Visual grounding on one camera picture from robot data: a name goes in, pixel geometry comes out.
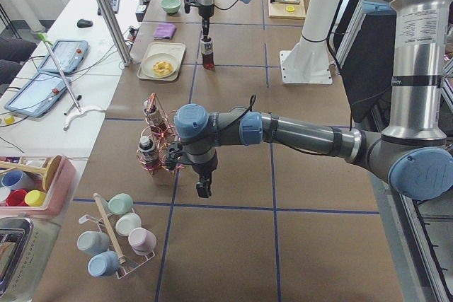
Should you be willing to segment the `dark tea bottle lower right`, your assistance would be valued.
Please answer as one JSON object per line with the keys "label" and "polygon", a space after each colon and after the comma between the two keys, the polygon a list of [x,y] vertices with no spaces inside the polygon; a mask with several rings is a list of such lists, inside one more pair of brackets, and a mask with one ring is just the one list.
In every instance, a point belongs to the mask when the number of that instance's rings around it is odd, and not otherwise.
{"label": "dark tea bottle lower right", "polygon": [[158,160],[158,152],[154,140],[144,135],[139,139],[139,152],[145,163],[155,163]]}

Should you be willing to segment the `white cup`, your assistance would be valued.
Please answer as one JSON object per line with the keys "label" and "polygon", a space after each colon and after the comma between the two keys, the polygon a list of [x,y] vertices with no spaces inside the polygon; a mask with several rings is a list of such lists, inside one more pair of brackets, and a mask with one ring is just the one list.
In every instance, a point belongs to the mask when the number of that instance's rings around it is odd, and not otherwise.
{"label": "white cup", "polygon": [[121,216],[116,224],[115,230],[120,236],[128,236],[132,230],[142,226],[142,220],[140,216],[134,212],[129,212]]}

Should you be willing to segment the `mint green bowl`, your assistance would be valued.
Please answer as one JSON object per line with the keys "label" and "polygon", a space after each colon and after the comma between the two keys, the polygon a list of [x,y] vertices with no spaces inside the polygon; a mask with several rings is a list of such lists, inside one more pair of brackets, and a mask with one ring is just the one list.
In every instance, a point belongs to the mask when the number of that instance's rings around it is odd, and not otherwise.
{"label": "mint green bowl", "polygon": [[161,8],[168,15],[173,15],[179,11],[181,4],[182,4],[181,0],[162,0]]}

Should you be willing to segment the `pink cup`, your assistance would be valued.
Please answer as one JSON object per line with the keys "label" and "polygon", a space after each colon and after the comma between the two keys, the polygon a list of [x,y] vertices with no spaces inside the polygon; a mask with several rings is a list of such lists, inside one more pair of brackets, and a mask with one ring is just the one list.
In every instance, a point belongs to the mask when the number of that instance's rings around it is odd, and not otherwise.
{"label": "pink cup", "polygon": [[137,227],[128,235],[128,243],[141,256],[152,253],[156,247],[156,236],[149,230]]}

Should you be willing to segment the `silver toaster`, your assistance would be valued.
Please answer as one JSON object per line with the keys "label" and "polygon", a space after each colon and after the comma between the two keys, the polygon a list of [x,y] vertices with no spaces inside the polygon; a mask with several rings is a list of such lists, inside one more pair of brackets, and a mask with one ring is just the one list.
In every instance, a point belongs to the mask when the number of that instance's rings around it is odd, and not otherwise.
{"label": "silver toaster", "polygon": [[31,301],[60,226],[46,219],[1,219],[1,300]]}

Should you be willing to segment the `grey blue cup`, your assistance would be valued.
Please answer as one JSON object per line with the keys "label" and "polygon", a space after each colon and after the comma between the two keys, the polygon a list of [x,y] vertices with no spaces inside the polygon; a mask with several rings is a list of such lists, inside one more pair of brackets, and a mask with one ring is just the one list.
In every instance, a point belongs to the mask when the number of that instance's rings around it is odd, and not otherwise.
{"label": "grey blue cup", "polygon": [[91,256],[108,250],[110,238],[100,231],[85,231],[77,239],[77,248]]}

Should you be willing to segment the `light blue cup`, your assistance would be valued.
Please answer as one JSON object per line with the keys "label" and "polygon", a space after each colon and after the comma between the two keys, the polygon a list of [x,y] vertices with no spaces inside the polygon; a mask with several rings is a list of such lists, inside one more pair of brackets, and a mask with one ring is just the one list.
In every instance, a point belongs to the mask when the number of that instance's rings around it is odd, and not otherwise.
{"label": "light blue cup", "polygon": [[120,268],[117,253],[111,250],[93,256],[88,262],[88,273],[92,277],[104,277],[115,274]]}

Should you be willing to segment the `steel muddler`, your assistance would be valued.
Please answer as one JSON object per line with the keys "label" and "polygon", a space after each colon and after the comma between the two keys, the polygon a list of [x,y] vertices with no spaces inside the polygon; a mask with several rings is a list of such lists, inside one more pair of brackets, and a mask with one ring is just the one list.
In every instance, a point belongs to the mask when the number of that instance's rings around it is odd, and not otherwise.
{"label": "steel muddler", "polygon": [[300,4],[301,0],[270,0],[271,4]]}

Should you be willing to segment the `dark tea bottle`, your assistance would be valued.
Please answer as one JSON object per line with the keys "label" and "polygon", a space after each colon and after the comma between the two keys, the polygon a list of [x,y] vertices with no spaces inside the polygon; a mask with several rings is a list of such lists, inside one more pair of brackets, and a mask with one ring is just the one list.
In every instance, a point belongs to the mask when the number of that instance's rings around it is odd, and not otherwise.
{"label": "dark tea bottle", "polygon": [[139,152],[145,163],[155,163],[158,160],[158,152],[154,140],[144,135],[139,139]]}
{"label": "dark tea bottle", "polygon": [[202,56],[202,65],[205,69],[214,69],[214,51],[213,43],[210,37],[203,37],[200,41],[200,51]]}
{"label": "dark tea bottle", "polygon": [[154,132],[165,132],[167,125],[160,109],[156,106],[154,101],[144,101],[144,116],[151,130]]}

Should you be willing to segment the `cream round plate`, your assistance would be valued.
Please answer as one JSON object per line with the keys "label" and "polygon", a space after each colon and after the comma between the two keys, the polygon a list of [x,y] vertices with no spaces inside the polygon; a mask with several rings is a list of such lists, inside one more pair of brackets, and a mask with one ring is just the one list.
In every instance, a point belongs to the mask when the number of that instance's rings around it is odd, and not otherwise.
{"label": "cream round plate", "polygon": [[170,62],[173,66],[173,73],[177,69],[178,62],[176,58],[168,53],[157,53],[157,54],[152,54],[149,57],[147,57],[143,62],[142,62],[142,72],[145,76],[151,77],[151,78],[156,78],[156,79],[163,79],[159,78],[154,75],[152,71],[153,65],[158,62],[158,61],[167,61]]}

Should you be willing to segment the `dark tea bottle lower left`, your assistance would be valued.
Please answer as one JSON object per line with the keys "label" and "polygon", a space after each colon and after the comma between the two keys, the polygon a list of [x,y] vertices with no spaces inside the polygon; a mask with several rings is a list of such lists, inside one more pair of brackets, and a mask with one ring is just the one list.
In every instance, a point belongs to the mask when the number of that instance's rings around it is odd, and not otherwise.
{"label": "dark tea bottle lower left", "polygon": [[154,101],[144,101],[144,116],[151,130],[154,132],[165,132],[167,125],[160,109],[156,106]]}

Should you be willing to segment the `upper teach pendant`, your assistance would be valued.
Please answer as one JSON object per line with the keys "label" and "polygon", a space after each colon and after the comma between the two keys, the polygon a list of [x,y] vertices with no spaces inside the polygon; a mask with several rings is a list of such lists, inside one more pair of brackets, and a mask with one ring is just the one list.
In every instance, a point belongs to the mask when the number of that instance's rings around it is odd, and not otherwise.
{"label": "upper teach pendant", "polygon": [[[88,49],[89,43],[86,40],[56,40],[52,45],[52,51],[66,75],[72,75],[77,70]],[[50,54],[45,56],[38,71],[59,73]]]}

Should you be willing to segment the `pink storage box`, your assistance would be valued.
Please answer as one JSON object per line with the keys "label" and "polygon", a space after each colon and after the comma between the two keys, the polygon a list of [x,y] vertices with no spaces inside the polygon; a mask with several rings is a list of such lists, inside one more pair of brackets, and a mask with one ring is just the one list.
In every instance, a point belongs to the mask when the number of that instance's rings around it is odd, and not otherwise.
{"label": "pink storage box", "polygon": [[1,167],[23,170],[27,174],[37,176],[38,188],[46,194],[44,202],[38,207],[1,207],[1,217],[20,214],[33,217],[57,216],[62,211],[76,172],[66,156],[58,155],[50,158],[44,168],[4,161],[1,162]]}

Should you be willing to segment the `mint green cup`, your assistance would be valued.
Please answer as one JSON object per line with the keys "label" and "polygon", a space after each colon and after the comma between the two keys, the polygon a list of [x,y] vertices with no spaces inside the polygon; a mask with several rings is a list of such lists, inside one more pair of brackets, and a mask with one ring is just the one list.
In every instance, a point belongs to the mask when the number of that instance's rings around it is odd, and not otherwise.
{"label": "mint green cup", "polygon": [[112,214],[123,215],[132,210],[133,198],[127,193],[120,193],[108,201],[108,209]]}

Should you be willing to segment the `black scale with cup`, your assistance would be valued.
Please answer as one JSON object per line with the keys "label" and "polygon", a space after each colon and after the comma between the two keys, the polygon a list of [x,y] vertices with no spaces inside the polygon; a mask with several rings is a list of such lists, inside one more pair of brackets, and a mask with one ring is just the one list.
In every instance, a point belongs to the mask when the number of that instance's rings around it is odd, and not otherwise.
{"label": "black scale with cup", "polygon": [[136,15],[136,19],[139,23],[141,23],[144,19],[144,15],[147,11],[147,8],[148,8],[148,5],[149,5],[149,2],[151,0],[139,0],[139,4],[136,8],[136,11],[135,11],[135,15]]}

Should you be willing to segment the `wooden cutting board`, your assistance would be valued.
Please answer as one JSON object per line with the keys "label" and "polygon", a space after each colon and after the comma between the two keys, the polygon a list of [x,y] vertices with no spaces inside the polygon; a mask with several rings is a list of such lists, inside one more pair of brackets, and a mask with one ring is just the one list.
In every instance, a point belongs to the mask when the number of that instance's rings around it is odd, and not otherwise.
{"label": "wooden cutting board", "polygon": [[270,18],[305,19],[304,0],[268,0],[268,15]]}

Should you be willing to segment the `teach pendant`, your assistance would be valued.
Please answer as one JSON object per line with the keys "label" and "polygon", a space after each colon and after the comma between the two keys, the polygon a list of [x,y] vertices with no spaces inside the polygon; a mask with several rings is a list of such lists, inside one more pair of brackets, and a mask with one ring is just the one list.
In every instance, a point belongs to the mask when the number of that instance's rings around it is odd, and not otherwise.
{"label": "teach pendant", "polygon": [[[86,40],[56,40],[52,45],[52,51],[66,75],[72,75],[77,70],[88,49],[89,43]],[[45,56],[38,71],[59,73],[50,54]]]}
{"label": "teach pendant", "polygon": [[8,112],[42,117],[64,94],[67,87],[60,75],[40,71],[4,106]]}

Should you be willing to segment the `black computer mouse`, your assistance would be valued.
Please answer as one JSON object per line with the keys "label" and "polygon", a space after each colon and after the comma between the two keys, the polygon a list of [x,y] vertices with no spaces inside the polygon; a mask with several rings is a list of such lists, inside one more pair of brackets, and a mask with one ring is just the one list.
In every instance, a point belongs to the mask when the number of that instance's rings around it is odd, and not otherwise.
{"label": "black computer mouse", "polygon": [[76,25],[78,28],[90,28],[93,26],[93,22],[86,19],[79,19]]}

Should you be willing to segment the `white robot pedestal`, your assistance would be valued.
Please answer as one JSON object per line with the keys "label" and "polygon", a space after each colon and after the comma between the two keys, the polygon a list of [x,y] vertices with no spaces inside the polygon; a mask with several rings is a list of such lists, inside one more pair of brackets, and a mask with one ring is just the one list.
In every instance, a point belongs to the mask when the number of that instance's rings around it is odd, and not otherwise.
{"label": "white robot pedestal", "polygon": [[326,41],[340,0],[309,0],[299,42],[280,52],[284,84],[332,84]]}

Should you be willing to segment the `purple folded cloth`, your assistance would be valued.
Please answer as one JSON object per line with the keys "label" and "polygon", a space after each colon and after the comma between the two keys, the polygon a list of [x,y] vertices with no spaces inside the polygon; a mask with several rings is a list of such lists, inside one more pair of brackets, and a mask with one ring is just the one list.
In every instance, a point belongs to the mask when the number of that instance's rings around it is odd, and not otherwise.
{"label": "purple folded cloth", "polygon": [[172,40],[176,26],[172,23],[159,23],[153,33],[154,40]]}

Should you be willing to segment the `dark tea bottle top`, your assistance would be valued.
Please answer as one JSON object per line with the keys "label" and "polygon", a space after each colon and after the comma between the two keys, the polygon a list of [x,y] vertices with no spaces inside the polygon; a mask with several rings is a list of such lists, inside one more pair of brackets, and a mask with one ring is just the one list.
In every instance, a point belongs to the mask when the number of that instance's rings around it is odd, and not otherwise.
{"label": "dark tea bottle top", "polygon": [[202,65],[205,69],[214,69],[214,51],[213,43],[210,37],[203,37],[200,41],[200,51],[202,56]]}

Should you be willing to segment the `lower teach pendant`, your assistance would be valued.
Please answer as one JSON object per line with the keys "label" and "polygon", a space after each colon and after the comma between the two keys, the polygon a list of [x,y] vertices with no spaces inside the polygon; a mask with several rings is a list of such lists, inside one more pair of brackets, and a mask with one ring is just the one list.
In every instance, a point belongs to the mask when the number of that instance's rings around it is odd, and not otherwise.
{"label": "lower teach pendant", "polygon": [[40,71],[4,106],[8,112],[42,117],[64,94],[67,87],[60,75]]}

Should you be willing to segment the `cream rectangular tray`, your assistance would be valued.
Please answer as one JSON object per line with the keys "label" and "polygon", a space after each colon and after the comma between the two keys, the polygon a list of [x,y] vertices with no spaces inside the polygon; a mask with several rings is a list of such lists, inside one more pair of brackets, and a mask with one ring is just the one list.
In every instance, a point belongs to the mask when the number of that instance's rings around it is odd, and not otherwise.
{"label": "cream rectangular tray", "polygon": [[[142,62],[152,54],[157,53],[168,53],[173,55],[177,62],[178,66],[177,69],[174,71],[173,74],[170,76],[163,78],[163,79],[156,79],[145,76],[142,72]],[[139,65],[139,69],[137,71],[137,78],[141,80],[149,80],[149,81],[174,81],[178,77],[178,72],[180,66],[182,64],[182,59],[185,54],[185,45],[182,43],[169,43],[169,42],[152,42],[148,47],[146,52],[144,53],[144,57],[142,58],[142,62]]]}

